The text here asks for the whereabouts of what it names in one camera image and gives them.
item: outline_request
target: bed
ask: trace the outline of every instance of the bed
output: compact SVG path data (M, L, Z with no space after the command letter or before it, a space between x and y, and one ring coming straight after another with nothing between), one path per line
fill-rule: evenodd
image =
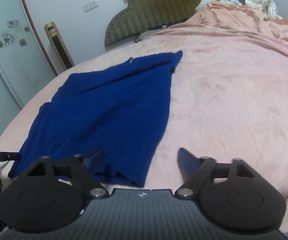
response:
M127 21L125 13L139 13L139 4L129 6L110 23L106 45L149 29L123 27L119 19ZM280 229L288 232L288 18L266 21L260 10L218 2L188 18L60 74L6 128L0 151L20 150L40 106L51 101L70 74L103 70L130 57L182 50L183 58L172 76L169 121L145 188L174 191L183 184L176 159L180 147L218 162L242 158L285 197L287 212ZM148 22L156 23L154 28L164 25L158 20ZM12 163L0 163L4 188L12 182L7 177ZM105 187L110 192L114 187L127 188Z

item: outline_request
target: green upholstered headboard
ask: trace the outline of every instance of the green upholstered headboard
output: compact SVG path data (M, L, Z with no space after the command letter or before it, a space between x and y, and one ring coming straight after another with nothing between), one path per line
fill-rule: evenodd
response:
M195 13L201 0L128 0L126 9L109 23L105 46L144 30L182 22Z

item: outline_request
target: electrical outlet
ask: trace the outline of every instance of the electrical outlet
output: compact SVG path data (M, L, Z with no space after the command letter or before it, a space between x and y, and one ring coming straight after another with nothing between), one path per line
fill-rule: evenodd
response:
M91 5L91 8L94 9L96 7L99 6L99 4L97 3L97 1L93 1L93 2L90 2L90 5Z
M88 4L86 4L86 5L83 6L83 9L84 9L85 12L88 12L88 11L92 10L92 7L91 7L91 5L88 3Z

